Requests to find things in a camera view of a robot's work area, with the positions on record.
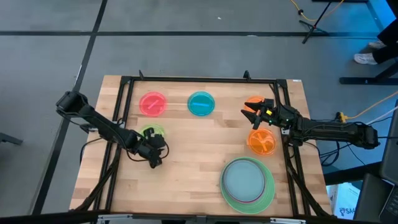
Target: floor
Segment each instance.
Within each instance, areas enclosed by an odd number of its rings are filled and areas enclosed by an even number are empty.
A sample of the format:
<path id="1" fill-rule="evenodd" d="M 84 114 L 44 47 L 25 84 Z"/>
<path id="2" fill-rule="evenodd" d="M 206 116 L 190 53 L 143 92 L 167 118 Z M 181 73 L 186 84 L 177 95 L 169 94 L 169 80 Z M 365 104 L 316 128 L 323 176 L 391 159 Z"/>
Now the floor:
<path id="1" fill-rule="evenodd" d="M 104 75 L 137 75 L 141 69 L 148 76 L 241 77 L 249 70 L 253 78 L 301 79 L 314 119 L 334 118 L 337 111 L 357 114 L 397 90 L 396 86 L 338 83 L 342 76 L 375 76 L 394 62 L 367 66 L 352 60 L 356 52 L 369 51 L 366 44 L 394 19 L 385 0 L 343 3 L 318 26 L 344 37 L 314 37 L 305 45 L 303 37 L 294 37 L 306 27 L 298 23 L 297 10 L 288 0 L 108 0 L 102 20 L 97 20 L 102 2 L 106 1 L 0 1 L 0 132 L 24 140 L 22 146 L 0 144 L 1 217 L 30 213 L 57 143 L 61 117 L 55 112 L 55 103 L 73 88 L 76 79 L 77 87 L 81 84 L 80 91 L 95 105 Z M 297 3 L 311 18 L 326 6 L 311 0 Z M 93 28 L 100 32 L 241 31 L 269 35 L 94 38 L 84 33 Z M 394 103 L 395 99 L 388 100 L 360 120 L 370 121 Z M 374 127 L 385 136 L 389 122 Z M 44 213 L 68 210 L 85 141 L 86 134 L 70 125 Z M 321 152 L 336 147 L 330 142 L 319 141 L 318 145 Z M 377 162 L 384 142 L 375 150 L 353 150 L 363 162 Z M 360 165 L 345 150 L 334 167 L 324 172 Z"/>

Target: person's foot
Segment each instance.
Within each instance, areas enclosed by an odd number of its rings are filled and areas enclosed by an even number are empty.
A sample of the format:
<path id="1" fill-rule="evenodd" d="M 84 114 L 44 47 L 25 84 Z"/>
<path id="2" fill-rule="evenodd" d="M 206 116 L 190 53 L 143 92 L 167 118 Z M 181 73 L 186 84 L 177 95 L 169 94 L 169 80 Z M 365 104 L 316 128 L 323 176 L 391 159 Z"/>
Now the person's foot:
<path id="1" fill-rule="evenodd" d="M 362 65 L 377 65 L 377 62 L 374 60 L 372 53 L 355 54 L 354 60 L 356 63 L 360 63 Z"/>
<path id="2" fill-rule="evenodd" d="M 369 47 L 371 47 L 373 49 L 381 49 L 381 48 L 386 46 L 386 44 L 381 42 L 381 40 L 378 40 L 378 41 L 375 41 L 375 42 L 369 42 L 368 45 L 369 45 Z"/>

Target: green petri dish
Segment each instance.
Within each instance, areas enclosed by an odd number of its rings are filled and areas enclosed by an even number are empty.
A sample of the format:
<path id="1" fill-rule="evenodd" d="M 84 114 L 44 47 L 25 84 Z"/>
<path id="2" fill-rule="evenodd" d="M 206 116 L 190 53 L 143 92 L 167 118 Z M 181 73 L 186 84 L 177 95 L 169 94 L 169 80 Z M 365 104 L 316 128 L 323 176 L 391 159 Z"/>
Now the green petri dish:
<path id="1" fill-rule="evenodd" d="M 209 115 L 215 107 L 214 98 L 205 91 L 198 91 L 188 99 L 188 109 L 197 116 Z"/>
<path id="2" fill-rule="evenodd" d="M 147 130 L 148 128 L 153 128 L 155 131 L 155 134 L 161 134 L 163 137 L 165 136 L 164 128 L 157 124 L 147 124 L 141 128 L 139 133 L 141 135 L 144 135 L 144 131 Z"/>
<path id="3" fill-rule="evenodd" d="M 274 178 L 272 176 L 271 171 L 262 162 L 258 161 L 257 159 L 254 159 L 251 157 L 240 157 L 240 158 L 232 160 L 230 163 L 232 163 L 236 160 L 241 160 L 241 159 L 249 160 L 249 161 L 256 163 L 259 166 L 260 170 L 264 173 L 264 176 L 266 178 L 266 186 L 265 186 L 263 194 L 256 201 L 251 202 L 251 203 L 242 203 L 242 202 L 239 202 L 239 201 L 235 200 L 234 198 L 232 198 L 228 194 L 226 187 L 224 185 L 223 177 L 224 177 L 224 173 L 226 170 L 225 168 L 223 169 L 223 171 L 221 173 L 221 178 L 220 178 L 221 193 L 223 194 L 223 197 L 226 200 L 226 202 L 229 204 L 229 206 L 231 206 L 236 211 L 244 213 L 244 214 L 248 214 L 248 215 L 257 214 L 257 213 L 264 211 L 271 204 L 272 200 L 274 199 L 274 195 L 275 195 Z"/>

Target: orange petri dish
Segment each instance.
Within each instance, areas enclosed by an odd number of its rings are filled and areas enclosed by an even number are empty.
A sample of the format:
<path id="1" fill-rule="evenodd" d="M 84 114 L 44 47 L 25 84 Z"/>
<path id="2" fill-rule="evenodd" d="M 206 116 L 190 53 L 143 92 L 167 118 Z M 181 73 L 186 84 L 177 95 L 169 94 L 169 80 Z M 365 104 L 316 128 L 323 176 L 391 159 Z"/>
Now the orange petri dish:
<path id="1" fill-rule="evenodd" d="M 264 97 L 263 96 L 251 96 L 249 97 L 245 102 L 249 102 L 249 103 L 258 103 L 260 101 L 264 101 Z M 244 110 L 246 111 L 250 111 L 250 112 L 254 112 L 254 110 L 250 109 L 248 106 L 244 105 Z"/>
<path id="2" fill-rule="evenodd" d="M 259 128 L 250 132 L 247 144 L 257 155 L 269 156 L 274 153 L 276 140 L 274 134 L 270 130 Z"/>

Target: wooden table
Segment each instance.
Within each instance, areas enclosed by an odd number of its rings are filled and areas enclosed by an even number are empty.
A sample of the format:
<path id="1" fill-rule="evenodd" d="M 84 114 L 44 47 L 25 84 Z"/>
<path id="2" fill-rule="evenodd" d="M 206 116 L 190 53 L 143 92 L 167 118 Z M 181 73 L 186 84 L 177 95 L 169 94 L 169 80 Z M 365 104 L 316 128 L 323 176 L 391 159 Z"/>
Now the wooden table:
<path id="1" fill-rule="evenodd" d="M 112 118 L 121 76 L 104 77 L 96 110 Z M 309 117 L 307 101 L 300 80 L 287 80 L 290 103 Z M 139 110 L 139 100 L 148 91 L 163 93 L 167 109 L 157 118 L 148 118 Z M 188 97 L 196 91 L 207 91 L 215 101 L 215 110 L 206 117 L 197 117 L 187 108 Z M 275 196 L 271 205 L 257 216 L 291 217 L 289 187 L 282 151 L 280 131 L 262 123 L 276 136 L 278 144 L 269 157 L 255 155 L 246 145 L 252 128 L 240 109 L 247 98 L 261 95 L 274 98 L 266 84 L 255 83 L 195 83 L 195 82 L 134 82 L 128 129 L 139 131 L 145 124 L 159 124 L 165 129 L 170 154 L 163 164 L 151 169 L 147 162 L 133 162 L 123 151 L 112 201 L 112 212 L 243 215 L 233 210 L 220 192 L 220 172 L 232 159 L 250 156 L 262 161 L 275 180 Z M 98 138 L 91 133 L 88 141 Z M 86 146 L 76 180 L 70 208 L 82 203 L 100 176 L 106 142 L 100 140 Z M 331 213 L 317 150 L 308 144 L 300 147 L 307 188 L 323 209 Z M 104 207 L 105 193 L 101 200 Z M 301 194 L 296 186 L 298 208 L 303 213 Z"/>

